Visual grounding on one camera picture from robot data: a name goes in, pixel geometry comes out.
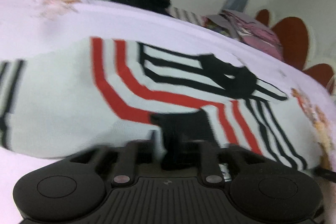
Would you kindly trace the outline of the striped knit sweater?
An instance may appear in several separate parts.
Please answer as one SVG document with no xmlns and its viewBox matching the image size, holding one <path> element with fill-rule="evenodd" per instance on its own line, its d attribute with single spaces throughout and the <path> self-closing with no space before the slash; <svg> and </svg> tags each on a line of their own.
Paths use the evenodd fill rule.
<svg viewBox="0 0 336 224">
<path fill-rule="evenodd" d="M 1 146 L 58 158 L 152 130 L 238 144 L 295 169 L 321 149 L 303 104 L 213 54 L 89 38 L 56 52 L 1 61 Z"/>
</svg>

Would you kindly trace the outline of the red white headboard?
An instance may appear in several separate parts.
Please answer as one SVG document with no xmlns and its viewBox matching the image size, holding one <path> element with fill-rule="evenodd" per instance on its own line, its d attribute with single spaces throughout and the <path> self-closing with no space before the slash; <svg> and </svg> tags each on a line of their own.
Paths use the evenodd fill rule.
<svg viewBox="0 0 336 224">
<path fill-rule="evenodd" d="M 288 16 L 270 28 L 280 40 L 284 62 L 320 83 L 329 94 L 335 91 L 335 70 L 330 64 L 317 63 L 308 68 L 309 31 L 304 21 Z"/>
</svg>

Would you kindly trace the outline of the grey striped cloth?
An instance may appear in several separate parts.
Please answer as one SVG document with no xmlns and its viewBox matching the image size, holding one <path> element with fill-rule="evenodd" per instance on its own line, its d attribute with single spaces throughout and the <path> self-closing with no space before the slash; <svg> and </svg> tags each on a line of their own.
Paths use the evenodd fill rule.
<svg viewBox="0 0 336 224">
<path fill-rule="evenodd" d="M 207 18 L 205 16 L 201 16 L 201 15 L 198 15 L 194 12 L 190 12 L 190 11 L 180 9 L 180 8 L 177 8 L 177 7 L 171 6 L 168 9 L 168 12 L 174 18 L 177 18 L 179 20 L 195 24 L 197 26 L 204 27 L 206 25 L 206 22 L 207 22 Z"/>
</svg>

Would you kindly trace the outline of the black garment pile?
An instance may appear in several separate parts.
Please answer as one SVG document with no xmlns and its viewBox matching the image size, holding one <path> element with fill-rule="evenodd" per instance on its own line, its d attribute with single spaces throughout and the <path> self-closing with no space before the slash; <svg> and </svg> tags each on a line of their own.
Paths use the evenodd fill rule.
<svg viewBox="0 0 336 224">
<path fill-rule="evenodd" d="M 111 0 L 111 2 L 171 16 L 167 11 L 171 6 L 170 0 Z"/>
</svg>

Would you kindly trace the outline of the folded pink grey bedding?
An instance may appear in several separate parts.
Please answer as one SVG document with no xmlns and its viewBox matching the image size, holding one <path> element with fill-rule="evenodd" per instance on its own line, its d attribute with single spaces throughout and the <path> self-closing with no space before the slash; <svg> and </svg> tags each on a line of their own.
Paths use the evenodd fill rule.
<svg viewBox="0 0 336 224">
<path fill-rule="evenodd" d="M 220 14 L 207 15 L 203 26 L 283 61 L 278 36 L 269 27 L 242 12 L 223 10 Z"/>
</svg>

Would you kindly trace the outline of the pink floral bed sheet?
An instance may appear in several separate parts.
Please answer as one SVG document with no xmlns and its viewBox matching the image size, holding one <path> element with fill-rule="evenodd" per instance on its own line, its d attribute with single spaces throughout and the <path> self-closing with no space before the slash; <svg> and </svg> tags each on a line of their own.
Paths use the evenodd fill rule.
<svg viewBox="0 0 336 224">
<path fill-rule="evenodd" d="M 1 61 L 29 59 L 89 38 L 131 40 L 188 55 L 212 53 L 290 93 L 303 104 L 321 156 L 335 167 L 335 104 L 314 79 L 282 61 L 192 23 L 96 0 L 1 0 Z M 1 223 L 18 223 L 11 192 L 24 173 L 58 158 L 1 146 Z"/>
</svg>

